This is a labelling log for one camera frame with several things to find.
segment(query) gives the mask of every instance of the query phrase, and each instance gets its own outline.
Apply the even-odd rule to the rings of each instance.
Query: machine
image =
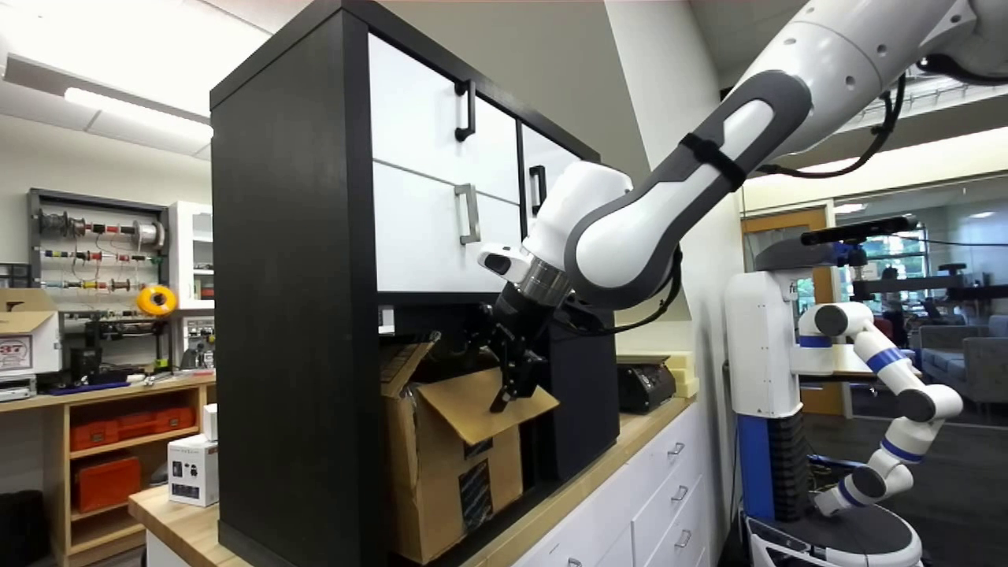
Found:
[[[902,96],[892,98],[887,88],[902,85],[914,62],[968,81],[1005,81],[1005,29],[1008,0],[810,0],[643,185],[633,190],[623,173],[598,165],[574,165],[520,248],[481,254],[481,266],[506,281],[491,305],[489,337],[503,369],[500,402],[532,392],[529,369],[539,359],[525,343],[571,295],[613,308],[663,287],[675,296],[684,234],[755,169],[822,143],[879,96],[892,131]],[[860,474],[811,494],[815,531],[775,512],[746,512],[753,561],[773,563],[788,555],[802,563],[921,563],[921,540],[902,521],[883,521],[892,531],[883,535],[886,545],[854,540],[886,532],[883,524],[871,531],[871,514],[883,512],[866,503],[914,487],[908,463],[915,463],[938,425],[961,409],[958,394],[921,385],[864,305],[815,305],[800,318],[794,340],[791,311],[782,308],[788,290],[773,275],[755,277],[751,287],[758,296],[746,296],[753,305],[746,325],[758,321],[769,350],[732,348],[733,377],[753,372],[751,382],[763,382],[758,396],[733,396],[740,415],[769,422],[763,435],[788,437],[778,430],[791,430],[788,418],[800,409],[791,343],[822,354],[854,343],[854,354],[896,394],[903,415]]]

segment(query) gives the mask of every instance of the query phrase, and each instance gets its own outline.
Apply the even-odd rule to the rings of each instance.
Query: cardboard box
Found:
[[[205,435],[168,446],[168,491],[173,500],[216,503],[216,446]]]
[[[516,425],[558,406],[543,387],[491,413],[500,372],[433,385],[412,374],[433,343],[382,359],[389,474],[389,549],[427,563],[524,494]]]
[[[0,377],[60,372],[60,314],[43,290],[0,290]]]

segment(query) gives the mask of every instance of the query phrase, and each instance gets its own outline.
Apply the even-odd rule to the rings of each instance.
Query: floor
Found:
[[[866,461],[886,430],[879,415],[805,415],[810,452],[841,461]],[[1008,563],[1008,430],[949,422],[914,477],[887,508],[914,524],[933,567]]]

